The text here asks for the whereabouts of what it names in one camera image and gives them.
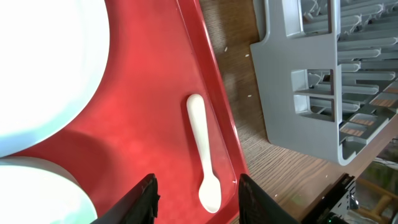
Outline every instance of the white spoon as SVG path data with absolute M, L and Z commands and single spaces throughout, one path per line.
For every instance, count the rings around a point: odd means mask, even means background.
M 187 100 L 187 109 L 203 168 L 203 182 L 199 188 L 199 199 L 207 212 L 216 213 L 221 207 L 221 185 L 217 177 L 214 176 L 211 167 L 206 109 L 203 98 L 199 94 L 191 95 Z

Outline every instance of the wooden floor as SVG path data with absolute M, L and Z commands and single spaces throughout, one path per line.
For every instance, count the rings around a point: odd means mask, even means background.
M 284 210 L 301 220 L 344 172 L 362 173 L 398 133 L 398 119 L 346 167 L 271 145 L 250 56 L 249 45 L 259 41 L 252 0 L 200 3 L 251 177 Z

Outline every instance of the tray rim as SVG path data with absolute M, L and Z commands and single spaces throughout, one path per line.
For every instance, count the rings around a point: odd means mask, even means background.
M 203 81 L 203 83 L 205 84 L 205 87 L 206 87 L 206 91 L 209 94 L 209 99 L 211 101 L 212 109 L 216 116 L 217 123 L 220 127 L 220 131 L 221 131 L 225 146 L 227 148 L 228 155 L 231 154 L 231 152 L 230 152 L 231 150 L 232 151 L 235 150 L 234 153 L 236 153 L 236 151 L 239 152 L 239 159 L 233 158 L 231 156 L 229 157 L 234 171 L 236 171 L 236 166 L 239 165 L 238 163 L 241 163 L 241 165 L 242 165 L 241 167 L 238 167 L 238 169 L 243 170 L 243 172 L 242 173 L 235 172 L 236 180 L 238 181 L 240 174 L 245 173 L 247 175 L 250 175 L 250 173 L 249 173 L 248 165 L 246 164 L 246 160 L 244 158 L 241 143 L 239 141 L 238 132 L 236 129 L 236 125 L 235 125 L 235 121 L 234 121 L 233 114 L 231 111 L 231 107 L 229 105 L 228 97 L 226 95 L 224 83 L 221 78 L 221 73 L 218 68 L 215 53 L 214 53 L 213 47 L 211 45 L 210 37 L 208 35 L 208 31 L 207 31 L 206 24 L 205 24 L 205 19 L 203 17 L 203 13 L 202 13 L 202 10 L 200 7 L 200 2 L 199 2 L 199 0 L 177 0 L 177 3 L 180 8 L 180 12 L 182 15 L 183 22 L 185 24 L 185 29 L 187 31 L 192 50 L 194 52 L 194 55 L 197 58 L 198 67 L 201 71 L 202 77 L 204 78 L 204 75 L 207 74 L 207 72 L 210 72 L 211 74 L 209 74 L 208 76 L 212 77 L 213 82 L 215 81 L 215 83 L 216 83 L 217 89 L 212 88 L 211 90 L 217 91 L 217 96 L 215 93 L 212 94 L 209 91 L 208 82 L 206 82 L 205 78 Z M 238 202 L 239 202 L 238 183 L 236 183 L 234 195 L 229 200 L 227 205 L 225 207 L 223 207 L 216 214 L 227 215 L 222 210 L 225 210 L 227 207 L 232 207 L 231 210 L 234 210 L 235 208 L 233 207 L 233 204 L 235 203 L 236 212 L 234 213 L 234 215 L 231 218 L 228 219 L 228 223 L 230 223 L 239 215 Z

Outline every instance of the white bowl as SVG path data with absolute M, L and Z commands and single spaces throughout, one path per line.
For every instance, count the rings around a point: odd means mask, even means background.
M 93 203 L 64 168 L 32 157 L 0 159 L 0 223 L 91 223 Z
M 90 101 L 109 52 L 104 0 L 0 1 L 0 157 L 50 137 Z

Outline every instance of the red tray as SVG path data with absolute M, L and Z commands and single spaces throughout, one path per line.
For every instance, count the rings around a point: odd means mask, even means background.
M 156 223 L 227 223 L 239 212 L 237 181 L 248 169 L 198 0 L 109 0 L 111 43 L 104 77 L 66 128 L 18 153 L 61 165 L 98 216 L 148 173 L 159 181 Z M 198 198 L 203 179 L 186 100 L 205 99 L 221 209 Z

